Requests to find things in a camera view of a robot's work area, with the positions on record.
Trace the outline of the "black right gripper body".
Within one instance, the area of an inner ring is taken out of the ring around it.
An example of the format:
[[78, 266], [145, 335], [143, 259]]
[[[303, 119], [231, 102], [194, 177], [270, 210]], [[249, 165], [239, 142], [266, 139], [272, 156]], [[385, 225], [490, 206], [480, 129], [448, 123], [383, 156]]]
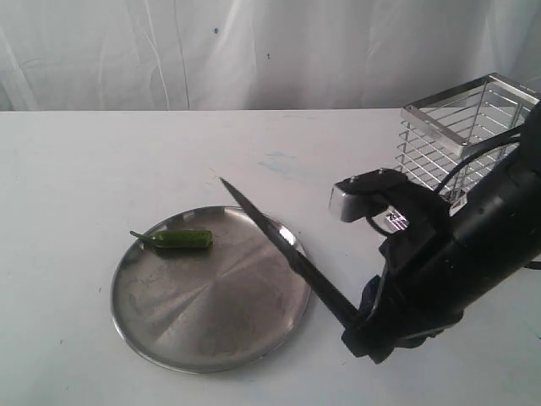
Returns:
[[365, 286], [358, 315], [342, 341], [357, 357], [376, 364], [395, 348], [416, 348], [459, 322], [469, 306], [467, 252], [461, 230], [403, 230], [380, 246], [381, 276]]

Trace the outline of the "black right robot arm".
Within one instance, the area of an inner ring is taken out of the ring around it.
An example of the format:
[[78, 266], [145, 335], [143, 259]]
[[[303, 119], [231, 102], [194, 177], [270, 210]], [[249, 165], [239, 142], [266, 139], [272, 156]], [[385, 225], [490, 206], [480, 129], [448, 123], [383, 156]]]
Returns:
[[342, 218], [353, 222], [389, 207], [406, 229], [380, 246], [381, 276], [365, 286], [342, 341], [375, 363], [454, 326], [464, 310], [540, 252], [540, 110], [532, 109], [513, 151], [452, 211], [436, 191], [392, 169], [346, 179]]

